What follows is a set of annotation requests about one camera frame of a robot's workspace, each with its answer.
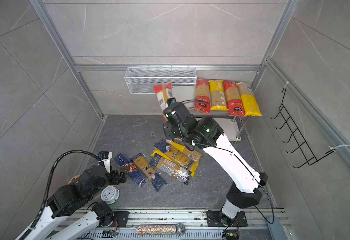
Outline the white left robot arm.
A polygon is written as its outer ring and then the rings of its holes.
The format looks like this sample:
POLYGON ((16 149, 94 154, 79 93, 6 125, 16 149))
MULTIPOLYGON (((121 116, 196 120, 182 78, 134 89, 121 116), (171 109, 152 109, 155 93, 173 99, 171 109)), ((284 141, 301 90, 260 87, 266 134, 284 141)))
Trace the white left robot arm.
POLYGON ((99 192, 127 181, 130 167, 123 166, 119 170, 113 170, 110 160, 111 152, 105 151, 95 155, 84 150, 71 150, 59 156, 49 173, 44 197, 36 218, 17 238, 19 240, 75 240, 96 227, 109 227, 115 224, 118 229, 120 221, 114 211, 106 201, 100 201, 96 202, 92 209, 77 222, 54 235, 51 234, 99 192), (68 184, 61 186, 53 195, 50 195, 54 172, 60 161, 70 154, 91 156, 98 161, 98 164, 73 177, 68 184))

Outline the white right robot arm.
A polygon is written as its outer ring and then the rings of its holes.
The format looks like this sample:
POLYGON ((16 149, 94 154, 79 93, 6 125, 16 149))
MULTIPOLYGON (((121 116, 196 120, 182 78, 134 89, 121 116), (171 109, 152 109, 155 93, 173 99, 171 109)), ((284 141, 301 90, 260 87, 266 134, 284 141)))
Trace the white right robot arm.
POLYGON ((195 147, 210 155, 231 177, 233 184, 226 195, 226 201, 219 212, 219 222, 232 226, 239 212, 256 207, 262 195, 268 176, 255 171, 238 153, 229 141, 223 128, 211 117, 197 120, 183 102, 170 98, 163 110, 166 123, 163 130, 166 139, 180 138, 189 150, 195 147))

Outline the red horizontal spaghetti bag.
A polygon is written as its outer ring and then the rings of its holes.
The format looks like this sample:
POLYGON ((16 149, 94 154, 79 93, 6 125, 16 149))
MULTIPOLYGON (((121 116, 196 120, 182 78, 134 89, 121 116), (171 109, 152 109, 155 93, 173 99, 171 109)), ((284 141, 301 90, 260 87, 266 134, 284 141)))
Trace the red horizontal spaghetti bag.
POLYGON ((229 116, 244 117, 245 110, 235 82, 224 81, 226 104, 229 116))

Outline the red end long spaghetti bag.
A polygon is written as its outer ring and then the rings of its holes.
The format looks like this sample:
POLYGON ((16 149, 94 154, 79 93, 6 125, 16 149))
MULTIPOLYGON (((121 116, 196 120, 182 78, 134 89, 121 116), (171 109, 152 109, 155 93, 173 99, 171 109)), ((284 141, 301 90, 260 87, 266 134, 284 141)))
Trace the red end long spaghetti bag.
POLYGON ((210 114, 210 86, 209 81, 197 79, 194 110, 202 114, 210 114))

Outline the red white label spaghetti bag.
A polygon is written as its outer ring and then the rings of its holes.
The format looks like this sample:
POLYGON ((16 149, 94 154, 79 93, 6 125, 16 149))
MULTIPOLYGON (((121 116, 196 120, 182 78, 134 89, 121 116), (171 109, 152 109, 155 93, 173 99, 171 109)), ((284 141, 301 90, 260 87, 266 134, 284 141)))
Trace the red white label spaghetti bag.
POLYGON ((153 89, 159 102, 160 109, 163 112, 168 107, 167 100, 173 98, 172 84, 155 85, 153 89))

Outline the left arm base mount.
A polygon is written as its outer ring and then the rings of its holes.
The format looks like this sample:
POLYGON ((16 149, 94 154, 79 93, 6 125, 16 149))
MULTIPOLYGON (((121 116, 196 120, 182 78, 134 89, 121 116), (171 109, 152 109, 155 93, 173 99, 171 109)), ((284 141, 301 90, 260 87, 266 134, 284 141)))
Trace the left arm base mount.
POLYGON ((116 211, 108 213, 100 219, 99 227, 103 228, 124 228, 127 226, 129 217, 128 211, 116 211))

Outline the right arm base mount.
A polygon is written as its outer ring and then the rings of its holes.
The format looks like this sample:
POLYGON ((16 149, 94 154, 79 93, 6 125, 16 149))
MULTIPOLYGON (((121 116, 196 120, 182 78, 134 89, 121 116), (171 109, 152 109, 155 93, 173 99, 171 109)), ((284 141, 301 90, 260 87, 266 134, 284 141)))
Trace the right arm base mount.
POLYGON ((233 219, 223 214, 222 211, 206 211, 208 227, 247 227, 248 222, 245 212, 237 212, 233 219))

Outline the yellow clear spaghetti bag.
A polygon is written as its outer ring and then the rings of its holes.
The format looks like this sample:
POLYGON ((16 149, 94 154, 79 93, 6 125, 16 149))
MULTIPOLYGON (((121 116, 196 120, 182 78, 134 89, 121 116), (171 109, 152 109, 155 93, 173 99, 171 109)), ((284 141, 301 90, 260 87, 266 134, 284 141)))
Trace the yellow clear spaghetti bag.
POLYGON ((246 117, 261 117, 261 111, 257 104, 252 88, 247 83, 237 83, 237 88, 243 103, 246 117))

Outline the yellow Stature spaghetti bag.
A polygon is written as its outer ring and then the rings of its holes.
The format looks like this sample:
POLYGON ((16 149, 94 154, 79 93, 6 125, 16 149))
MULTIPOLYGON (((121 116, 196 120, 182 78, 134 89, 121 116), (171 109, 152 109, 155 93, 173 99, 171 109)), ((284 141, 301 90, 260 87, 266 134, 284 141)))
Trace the yellow Stature spaghetti bag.
POLYGON ((221 80, 209 80, 212 111, 228 111, 224 82, 221 80))

